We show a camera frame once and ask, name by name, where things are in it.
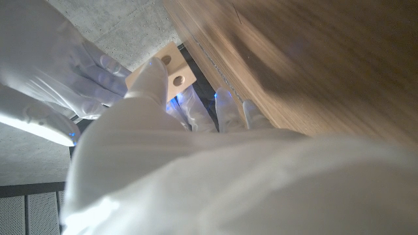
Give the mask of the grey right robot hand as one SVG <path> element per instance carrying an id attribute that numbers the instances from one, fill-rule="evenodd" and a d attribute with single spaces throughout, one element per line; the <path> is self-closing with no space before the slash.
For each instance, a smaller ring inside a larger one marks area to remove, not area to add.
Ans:
<path id="1" fill-rule="evenodd" d="M 75 146 L 79 128 L 53 105 L 97 119 L 129 74 L 49 2 L 1 2 L 1 123 Z"/>

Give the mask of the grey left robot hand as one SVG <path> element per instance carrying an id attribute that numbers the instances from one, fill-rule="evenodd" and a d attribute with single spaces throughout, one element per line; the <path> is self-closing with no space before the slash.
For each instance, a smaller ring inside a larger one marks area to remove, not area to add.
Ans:
<path id="1" fill-rule="evenodd" d="M 219 125 L 185 95 L 167 113 L 151 58 L 125 98 L 82 134 L 61 222 L 66 234 L 416 234 L 417 153 L 354 136 L 276 129 L 250 101 L 216 93 Z"/>

